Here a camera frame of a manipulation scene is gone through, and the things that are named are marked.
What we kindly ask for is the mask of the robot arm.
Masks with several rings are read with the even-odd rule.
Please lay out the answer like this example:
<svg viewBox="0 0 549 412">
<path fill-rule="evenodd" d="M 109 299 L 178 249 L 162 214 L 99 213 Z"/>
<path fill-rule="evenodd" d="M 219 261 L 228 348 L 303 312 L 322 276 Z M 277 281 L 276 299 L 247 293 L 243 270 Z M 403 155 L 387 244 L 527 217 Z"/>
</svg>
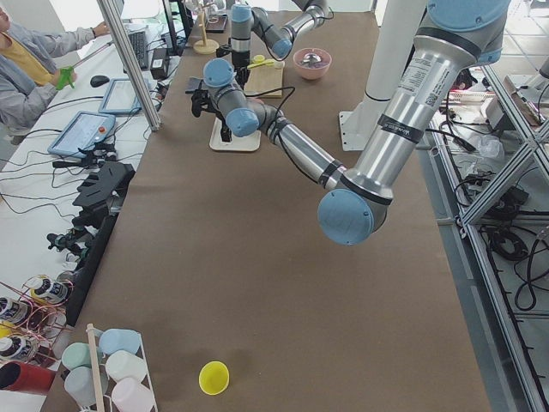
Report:
<svg viewBox="0 0 549 412">
<path fill-rule="evenodd" d="M 322 26 L 334 13 L 326 1 L 294 1 L 301 14 L 282 26 L 276 26 L 265 9 L 247 3 L 235 3 L 231 8 L 232 65 L 237 83 L 243 87 L 250 74 L 251 35 L 255 34 L 276 60 L 286 59 L 302 33 Z"/>
<path fill-rule="evenodd" d="M 430 1 L 413 37 L 412 60 L 354 167 L 344 167 L 283 112 L 244 93 L 238 66 L 210 60 L 193 93 L 195 116 L 212 112 L 234 136 L 264 133 L 310 180 L 326 189 L 317 210 L 324 234 L 341 245 L 384 223 L 392 186 L 458 74 L 499 60 L 505 1 Z"/>
</svg>

